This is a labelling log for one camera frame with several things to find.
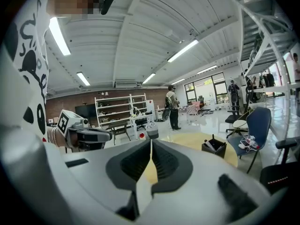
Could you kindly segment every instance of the black bin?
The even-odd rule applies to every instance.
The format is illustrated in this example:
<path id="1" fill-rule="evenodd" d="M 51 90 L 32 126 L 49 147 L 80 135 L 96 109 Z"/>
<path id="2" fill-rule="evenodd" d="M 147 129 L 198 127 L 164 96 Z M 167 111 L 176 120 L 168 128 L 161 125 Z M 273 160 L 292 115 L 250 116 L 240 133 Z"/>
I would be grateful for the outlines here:
<path id="1" fill-rule="evenodd" d="M 221 158 L 224 158 L 227 144 L 225 142 L 220 142 L 217 139 L 215 139 L 214 135 L 212 135 L 212 139 L 210 139 L 209 142 L 212 145 L 212 147 L 216 150 L 216 152 L 211 150 L 205 143 L 202 144 L 202 151 L 210 152 L 215 155 L 218 155 Z"/>

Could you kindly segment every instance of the television screen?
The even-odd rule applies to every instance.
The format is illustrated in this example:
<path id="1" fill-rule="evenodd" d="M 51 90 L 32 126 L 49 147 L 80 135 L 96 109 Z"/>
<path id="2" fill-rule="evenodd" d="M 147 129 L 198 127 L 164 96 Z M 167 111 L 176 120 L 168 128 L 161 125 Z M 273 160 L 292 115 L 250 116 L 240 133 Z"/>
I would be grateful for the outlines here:
<path id="1" fill-rule="evenodd" d="M 75 113 L 83 118 L 97 117 L 95 104 L 75 107 Z"/>

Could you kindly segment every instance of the desk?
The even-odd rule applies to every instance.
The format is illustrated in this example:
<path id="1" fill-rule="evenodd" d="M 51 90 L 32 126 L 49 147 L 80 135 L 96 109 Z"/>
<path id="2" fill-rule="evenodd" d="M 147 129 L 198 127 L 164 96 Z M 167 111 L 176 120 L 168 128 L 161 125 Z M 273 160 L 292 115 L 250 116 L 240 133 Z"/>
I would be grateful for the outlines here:
<path id="1" fill-rule="evenodd" d="M 136 117 L 129 117 L 130 121 L 131 121 L 131 125 L 133 126 L 133 130 L 135 131 L 135 139 L 138 139 L 138 134 L 137 134 L 137 127 L 136 127 L 136 120 L 139 119 L 143 119 L 143 118 L 147 118 L 148 122 L 150 122 L 150 117 L 151 117 L 151 121 L 153 122 L 153 114 L 149 114 L 149 115 L 140 115 L 140 116 L 136 116 Z"/>
<path id="2" fill-rule="evenodd" d="M 192 149 L 202 150 L 202 143 L 205 139 L 212 139 L 212 135 L 206 133 L 181 133 L 173 134 L 171 135 L 171 137 L 162 139 L 162 141 L 177 143 L 179 145 L 186 146 Z M 227 143 L 224 160 L 232 166 L 238 167 L 238 157 L 233 146 L 228 141 L 217 136 L 215 136 L 215 139 Z"/>

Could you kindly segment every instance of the ceiling light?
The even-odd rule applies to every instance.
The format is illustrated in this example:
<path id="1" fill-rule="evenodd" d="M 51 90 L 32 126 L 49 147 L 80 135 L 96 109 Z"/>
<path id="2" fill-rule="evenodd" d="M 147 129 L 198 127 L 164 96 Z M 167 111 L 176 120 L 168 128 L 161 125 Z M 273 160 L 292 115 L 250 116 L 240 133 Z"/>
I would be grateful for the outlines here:
<path id="1" fill-rule="evenodd" d="M 154 75 L 155 73 L 152 73 L 149 77 L 147 77 L 147 79 L 143 82 L 143 84 L 149 81 Z"/>
<path id="2" fill-rule="evenodd" d="M 64 56 L 70 55 L 71 52 L 68 49 L 68 46 L 64 40 L 64 37 L 62 36 L 60 26 L 58 24 L 57 18 L 53 17 L 50 19 L 49 24 L 50 31 L 54 37 L 54 40 L 56 41 L 57 46 L 60 48 L 62 54 Z"/>
<path id="3" fill-rule="evenodd" d="M 189 43 L 187 46 L 182 48 L 179 52 L 175 53 L 171 58 L 168 59 L 168 62 L 173 62 L 176 58 L 178 58 L 180 55 L 184 54 L 188 49 L 195 46 L 199 41 L 193 40 L 191 43 Z"/>
<path id="4" fill-rule="evenodd" d="M 214 65 L 214 66 L 212 66 L 212 67 L 209 67 L 209 68 L 207 68 L 207 69 L 205 69 L 205 70 L 202 70 L 202 71 L 198 72 L 197 74 L 204 73 L 204 72 L 206 72 L 206 71 L 208 71 L 208 70 L 211 70 L 211 69 L 213 69 L 213 68 L 216 68 L 216 67 L 217 67 L 217 65 Z"/>
<path id="5" fill-rule="evenodd" d="M 86 80 L 82 72 L 77 73 L 77 76 L 79 76 L 79 78 L 81 79 L 81 81 L 83 81 L 85 86 L 90 86 L 90 83 L 88 82 L 88 80 Z"/>
<path id="6" fill-rule="evenodd" d="M 182 79 L 178 80 L 177 82 L 173 82 L 172 85 L 174 85 L 174 84 L 176 84 L 176 83 L 180 83 L 180 82 L 182 82 L 182 81 L 184 81 L 184 80 L 185 80 L 185 78 L 182 78 Z"/>
<path id="7" fill-rule="evenodd" d="M 214 80 L 214 82 L 215 82 L 215 81 L 219 81 L 219 80 L 221 80 L 221 79 L 224 79 L 224 78 L 219 78 L 219 79 L 216 79 L 216 80 Z"/>

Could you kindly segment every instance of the blue office chair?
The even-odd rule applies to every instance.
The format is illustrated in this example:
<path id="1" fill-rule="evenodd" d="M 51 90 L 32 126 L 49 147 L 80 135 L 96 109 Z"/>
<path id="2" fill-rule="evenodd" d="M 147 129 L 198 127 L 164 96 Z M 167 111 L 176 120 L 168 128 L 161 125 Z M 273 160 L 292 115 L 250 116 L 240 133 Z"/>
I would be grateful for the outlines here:
<path id="1" fill-rule="evenodd" d="M 247 171 L 249 173 L 255 159 L 257 153 L 260 149 L 262 149 L 267 141 L 267 136 L 271 124 L 271 111 L 269 108 L 265 107 L 257 107 L 251 114 L 249 114 L 246 118 L 246 122 L 249 128 L 249 134 L 255 137 L 255 141 L 257 142 L 259 149 L 257 151 L 250 150 L 249 152 L 246 149 L 239 148 L 240 141 L 243 136 L 238 137 L 230 137 L 228 142 L 233 146 L 236 154 L 241 158 L 241 156 L 250 154 L 255 152 L 254 158 L 251 162 L 251 165 Z"/>

